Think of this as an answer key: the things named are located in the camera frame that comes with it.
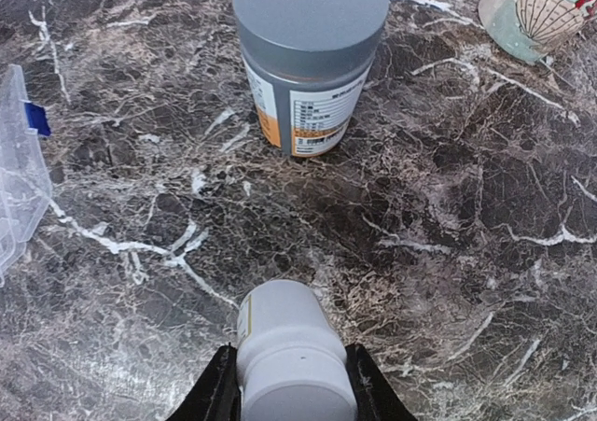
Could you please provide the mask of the clear plastic pill organizer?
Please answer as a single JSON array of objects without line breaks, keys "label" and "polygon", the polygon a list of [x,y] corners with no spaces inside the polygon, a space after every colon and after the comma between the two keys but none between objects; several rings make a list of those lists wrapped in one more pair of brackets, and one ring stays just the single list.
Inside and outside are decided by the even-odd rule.
[{"label": "clear plastic pill organizer", "polygon": [[46,110],[32,103],[22,68],[1,80],[1,275],[24,254],[52,193],[40,138],[51,135]]}]

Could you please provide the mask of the small white pill bottle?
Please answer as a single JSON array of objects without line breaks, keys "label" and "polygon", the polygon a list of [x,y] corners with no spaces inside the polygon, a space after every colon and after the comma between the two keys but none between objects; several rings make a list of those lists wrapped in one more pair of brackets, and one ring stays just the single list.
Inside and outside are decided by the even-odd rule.
[{"label": "small white pill bottle", "polygon": [[241,418],[357,418],[347,353],[313,291],[292,280],[251,290],[237,318]]}]

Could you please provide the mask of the orange pill bottle grey cap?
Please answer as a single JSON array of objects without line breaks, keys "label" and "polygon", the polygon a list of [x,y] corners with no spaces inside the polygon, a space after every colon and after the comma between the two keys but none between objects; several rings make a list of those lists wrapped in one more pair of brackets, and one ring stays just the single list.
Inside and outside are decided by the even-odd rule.
[{"label": "orange pill bottle grey cap", "polygon": [[334,148],[368,78],[389,0],[232,0],[258,120],[297,158]]}]

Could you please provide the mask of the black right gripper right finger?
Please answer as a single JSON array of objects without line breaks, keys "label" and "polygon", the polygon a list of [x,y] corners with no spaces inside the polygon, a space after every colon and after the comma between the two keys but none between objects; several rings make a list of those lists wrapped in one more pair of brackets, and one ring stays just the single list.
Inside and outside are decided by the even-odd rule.
[{"label": "black right gripper right finger", "polygon": [[417,421],[362,344],[349,344],[345,350],[357,421]]}]

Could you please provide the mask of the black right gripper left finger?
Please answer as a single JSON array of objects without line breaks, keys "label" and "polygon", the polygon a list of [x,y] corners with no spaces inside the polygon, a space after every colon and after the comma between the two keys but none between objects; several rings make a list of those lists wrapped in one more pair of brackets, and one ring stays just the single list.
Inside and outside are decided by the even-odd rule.
[{"label": "black right gripper left finger", "polygon": [[220,346],[167,421],[240,421],[236,359],[235,347]]}]

